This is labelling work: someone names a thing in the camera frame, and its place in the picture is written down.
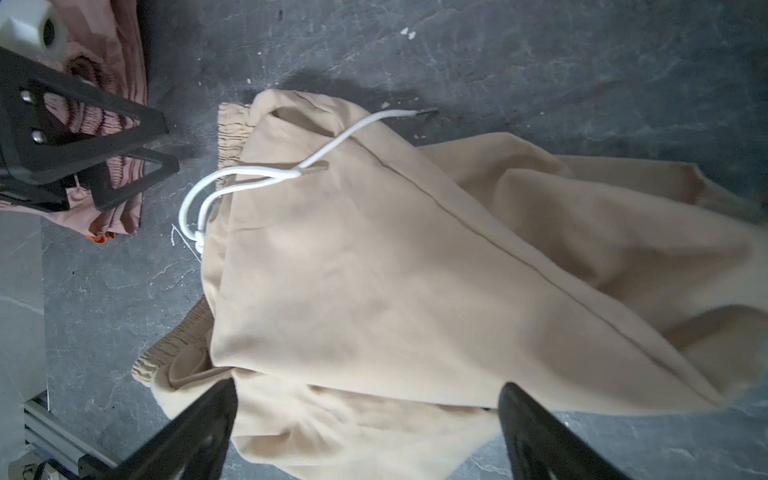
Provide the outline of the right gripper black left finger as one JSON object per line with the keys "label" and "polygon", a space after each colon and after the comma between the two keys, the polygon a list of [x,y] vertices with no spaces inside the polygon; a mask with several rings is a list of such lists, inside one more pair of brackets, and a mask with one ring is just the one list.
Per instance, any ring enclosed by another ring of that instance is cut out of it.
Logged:
{"label": "right gripper black left finger", "polygon": [[229,449],[238,399],[234,381],[217,382],[153,438],[115,467],[92,456],[83,479],[218,479]]}

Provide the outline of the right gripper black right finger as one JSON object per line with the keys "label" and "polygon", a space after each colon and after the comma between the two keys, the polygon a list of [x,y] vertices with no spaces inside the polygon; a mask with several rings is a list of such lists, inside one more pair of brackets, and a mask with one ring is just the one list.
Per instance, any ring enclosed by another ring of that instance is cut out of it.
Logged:
{"label": "right gripper black right finger", "polygon": [[515,479],[629,479],[517,384],[504,385],[497,413]]}

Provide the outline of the pink shorts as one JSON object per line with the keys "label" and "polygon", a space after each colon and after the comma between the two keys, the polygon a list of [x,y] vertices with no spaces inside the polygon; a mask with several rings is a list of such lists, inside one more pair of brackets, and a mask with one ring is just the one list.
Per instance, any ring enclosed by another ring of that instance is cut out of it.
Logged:
{"label": "pink shorts", "polygon": [[[102,90],[144,105],[147,102],[145,61],[135,1],[54,1],[69,31],[64,57],[51,66],[86,80]],[[46,107],[75,133],[114,134],[135,123],[98,107],[85,106],[56,95]],[[66,212],[45,213],[1,203],[3,211],[41,216],[87,238],[106,232],[130,235],[140,224],[142,196],[104,212],[93,207],[83,193]]]}

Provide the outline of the beige shorts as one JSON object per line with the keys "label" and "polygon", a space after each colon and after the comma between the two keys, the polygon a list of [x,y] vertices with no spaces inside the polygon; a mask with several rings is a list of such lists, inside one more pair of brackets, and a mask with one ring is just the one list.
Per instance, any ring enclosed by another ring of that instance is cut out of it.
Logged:
{"label": "beige shorts", "polygon": [[301,479],[443,479],[506,383],[599,415],[715,410],[767,374],[767,217],[691,163],[509,133],[414,146],[338,98],[218,112],[203,298],[134,364],[175,417]]}

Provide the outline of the rainbow striped shorts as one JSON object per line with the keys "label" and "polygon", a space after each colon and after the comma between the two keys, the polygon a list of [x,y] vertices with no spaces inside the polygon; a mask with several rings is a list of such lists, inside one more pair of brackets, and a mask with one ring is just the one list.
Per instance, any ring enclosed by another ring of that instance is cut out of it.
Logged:
{"label": "rainbow striped shorts", "polygon": [[96,244],[104,244],[109,240],[112,240],[115,238],[115,234],[112,232],[106,232],[103,235],[100,236],[87,236],[87,239],[96,243]]}

